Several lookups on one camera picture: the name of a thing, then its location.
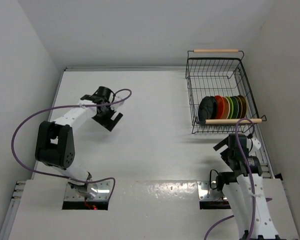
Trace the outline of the beige floral plate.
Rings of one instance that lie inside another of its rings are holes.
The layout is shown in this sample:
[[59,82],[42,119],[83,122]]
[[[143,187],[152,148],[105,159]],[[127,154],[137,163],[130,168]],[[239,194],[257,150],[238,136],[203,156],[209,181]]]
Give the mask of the beige floral plate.
[[224,119],[229,119],[230,116],[230,102],[227,97],[224,97]]

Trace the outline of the black plate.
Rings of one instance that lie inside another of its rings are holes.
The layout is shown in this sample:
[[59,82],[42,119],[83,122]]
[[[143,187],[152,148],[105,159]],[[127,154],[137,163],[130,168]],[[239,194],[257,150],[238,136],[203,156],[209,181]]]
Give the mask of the black plate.
[[204,97],[198,107],[198,121],[205,123],[216,116],[214,100],[211,96]]
[[212,114],[211,114],[211,119],[214,120],[217,116],[218,113],[218,103],[217,100],[214,96],[210,96],[211,102],[212,102]]

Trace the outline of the brown patterned plate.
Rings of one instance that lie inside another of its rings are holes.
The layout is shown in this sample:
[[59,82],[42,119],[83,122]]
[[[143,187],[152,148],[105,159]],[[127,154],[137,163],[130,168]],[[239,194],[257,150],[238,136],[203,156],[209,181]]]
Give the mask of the brown patterned plate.
[[236,97],[237,98],[237,102],[238,102],[238,119],[242,118],[242,112],[243,112],[243,105],[242,105],[242,101],[241,98],[239,96]]
[[245,118],[247,115],[247,111],[248,111],[248,104],[247,104],[247,100],[244,96],[239,95],[238,96],[240,101],[241,101],[241,115],[240,118]]

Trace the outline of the orange plate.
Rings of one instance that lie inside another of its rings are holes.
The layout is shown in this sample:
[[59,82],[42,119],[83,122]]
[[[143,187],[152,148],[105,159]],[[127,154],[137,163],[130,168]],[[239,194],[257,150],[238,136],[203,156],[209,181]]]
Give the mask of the orange plate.
[[216,114],[216,119],[225,119],[225,114],[226,114],[226,108],[225,108],[225,100],[222,96],[216,95],[215,100],[217,102],[217,114]]

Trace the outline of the lime green plate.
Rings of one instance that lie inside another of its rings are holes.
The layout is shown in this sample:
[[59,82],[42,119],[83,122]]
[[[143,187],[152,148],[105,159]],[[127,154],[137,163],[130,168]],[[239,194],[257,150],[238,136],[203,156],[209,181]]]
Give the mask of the lime green plate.
[[234,118],[234,102],[230,96],[227,96],[227,99],[229,101],[229,110],[230,110],[228,119],[233,119]]

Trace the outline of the blue green patterned plate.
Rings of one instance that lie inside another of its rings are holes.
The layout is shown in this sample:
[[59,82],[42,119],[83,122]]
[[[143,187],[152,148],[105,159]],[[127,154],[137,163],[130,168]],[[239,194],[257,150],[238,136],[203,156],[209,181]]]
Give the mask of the blue green patterned plate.
[[236,96],[232,97],[232,101],[233,101],[233,117],[232,118],[237,119],[239,116],[240,104],[239,104]]

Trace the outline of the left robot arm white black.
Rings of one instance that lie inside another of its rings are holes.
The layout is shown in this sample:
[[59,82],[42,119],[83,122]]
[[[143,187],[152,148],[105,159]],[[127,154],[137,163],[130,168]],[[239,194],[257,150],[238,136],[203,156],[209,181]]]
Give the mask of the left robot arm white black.
[[58,171],[79,196],[94,199],[99,192],[98,185],[75,159],[74,134],[88,120],[112,131],[123,117],[117,112],[123,103],[116,92],[105,86],[100,86],[93,94],[85,94],[68,112],[39,125],[35,159]]

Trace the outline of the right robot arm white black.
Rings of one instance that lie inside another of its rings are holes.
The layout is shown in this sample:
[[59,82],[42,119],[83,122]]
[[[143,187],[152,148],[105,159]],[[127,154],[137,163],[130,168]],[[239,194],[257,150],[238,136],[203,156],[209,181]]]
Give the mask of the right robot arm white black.
[[265,197],[260,161],[249,155],[247,143],[246,135],[231,133],[213,147],[217,151],[226,146],[220,156],[231,169],[217,174],[216,190],[227,198],[240,240],[280,240]]

